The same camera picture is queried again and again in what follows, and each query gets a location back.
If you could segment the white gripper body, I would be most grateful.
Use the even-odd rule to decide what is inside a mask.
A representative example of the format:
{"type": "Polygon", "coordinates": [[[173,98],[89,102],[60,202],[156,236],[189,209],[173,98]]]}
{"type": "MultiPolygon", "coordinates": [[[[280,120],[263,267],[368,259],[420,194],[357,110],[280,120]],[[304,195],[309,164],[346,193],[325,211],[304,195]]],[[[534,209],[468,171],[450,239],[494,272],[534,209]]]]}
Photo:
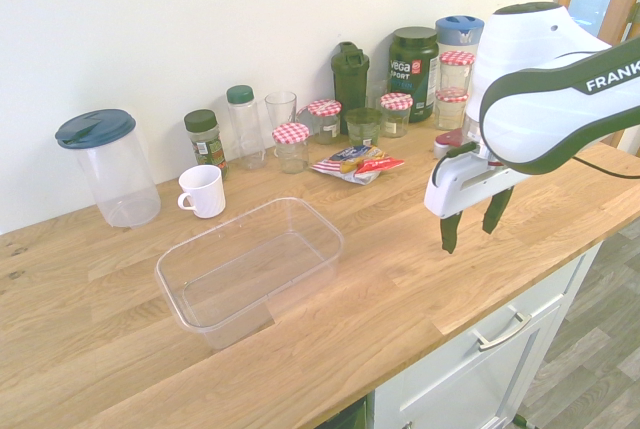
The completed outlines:
{"type": "Polygon", "coordinates": [[[439,218],[448,218],[526,180],[527,174],[491,165],[474,152],[443,156],[428,181],[424,204],[439,218]]]}

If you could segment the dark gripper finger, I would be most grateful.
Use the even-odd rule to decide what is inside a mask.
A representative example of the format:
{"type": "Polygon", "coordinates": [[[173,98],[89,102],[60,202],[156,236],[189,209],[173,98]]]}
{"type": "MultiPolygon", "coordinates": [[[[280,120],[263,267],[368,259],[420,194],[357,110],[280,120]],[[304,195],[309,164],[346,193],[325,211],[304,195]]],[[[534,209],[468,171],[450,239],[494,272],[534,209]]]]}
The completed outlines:
{"type": "Polygon", "coordinates": [[[452,254],[457,246],[458,226],[463,212],[457,212],[447,218],[440,219],[442,249],[452,254]]]}
{"type": "Polygon", "coordinates": [[[482,229],[487,234],[491,234],[497,227],[506,207],[511,199],[514,187],[511,186],[491,198],[490,204],[484,214],[482,229]]]}

